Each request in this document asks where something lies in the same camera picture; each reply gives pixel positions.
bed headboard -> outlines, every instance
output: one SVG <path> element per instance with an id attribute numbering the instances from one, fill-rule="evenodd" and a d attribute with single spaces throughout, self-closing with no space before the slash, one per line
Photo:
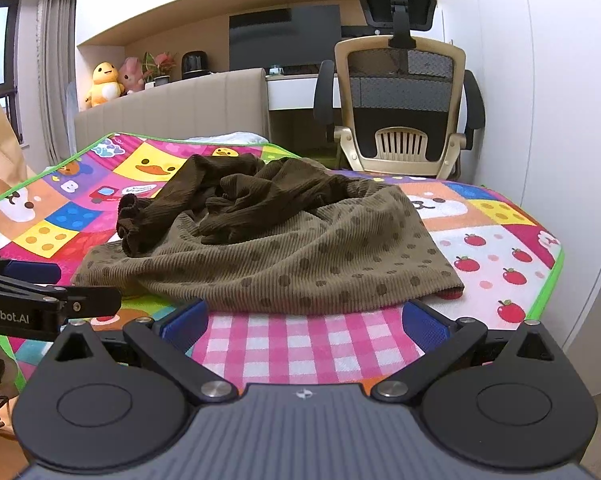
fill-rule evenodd
<path id="1" fill-rule="evenodd" d="M 270 138 L 264 70 L 222 72 L 120 97 L 76 115 L 76 148 L 112 132 L 164 139 L 251 132 Z"/>

pink checkered pattern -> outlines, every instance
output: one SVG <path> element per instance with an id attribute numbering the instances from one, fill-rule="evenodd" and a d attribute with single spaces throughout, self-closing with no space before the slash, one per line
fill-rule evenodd
<path id="1" fill-rule="evenodd" d="M 401 313 L 398 306 L 344 316 L 216 314 L 192 358 L 239 388 L 381 378 L 422 355 Z"/>

yellow duck plush toy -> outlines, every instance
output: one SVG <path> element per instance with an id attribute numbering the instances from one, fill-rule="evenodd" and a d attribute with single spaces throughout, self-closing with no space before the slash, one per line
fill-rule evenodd
<path id="1" fill-rule="evenodd" d="M 87 94 L 87 107 L 101 105 L 120 97 L 125 87 L 118 82 L 118 71 L 111 63 L 101 63 L 94 70 L 92 89 Z"/>

white curtain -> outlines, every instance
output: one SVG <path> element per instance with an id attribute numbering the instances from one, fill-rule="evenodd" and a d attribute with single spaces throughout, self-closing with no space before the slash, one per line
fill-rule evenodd
<path id="1" fill-rule="evenodd" d="M 69 137 L 69 154 L 76 155 L 78 149 L 76 148 L 76 130 L 74 129 L 74 117 L 78 115 L 78 93 L 76 91 L 76 81 L 72 81 L 67 86 L 65 92 L 66 100 L 66 115 L 67 115 L 67 134 Z"/>
<path id="2" fill-rule="evenodd" d="M 50 164 L 70 155 L 66 90 L 74 81 L 76 0 L 38 0 L 38 81 L 45 148 Z"/>

brown garment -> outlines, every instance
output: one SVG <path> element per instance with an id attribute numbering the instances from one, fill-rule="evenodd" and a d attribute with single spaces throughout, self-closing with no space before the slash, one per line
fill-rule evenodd
<path id="1" fill-rule="evenodd" d="M 463 287 L 399 187 L 348 180 L 346 192 L 228 245 L 202 243 L 202 222 L 181 213 L 142 257 L 126 257 L 121 241 L 94 247 L 73 281 L 176 304 L 203 298 L 213 311 L 295 315 L 363 312 Z"/>
<path id="2" fill-rule="evenodd" d="M 117 231 L 128 256 L 140 256 L 187 212 L 207 217 L 197 227 L 204 244 L 249 240 L 299 211 L 347 198 L 349 179 L 328 174 L 298 158 L 265 165 L 250 153 L 191 156 L 154 199 L 125 195 L 119 203 Z"/>

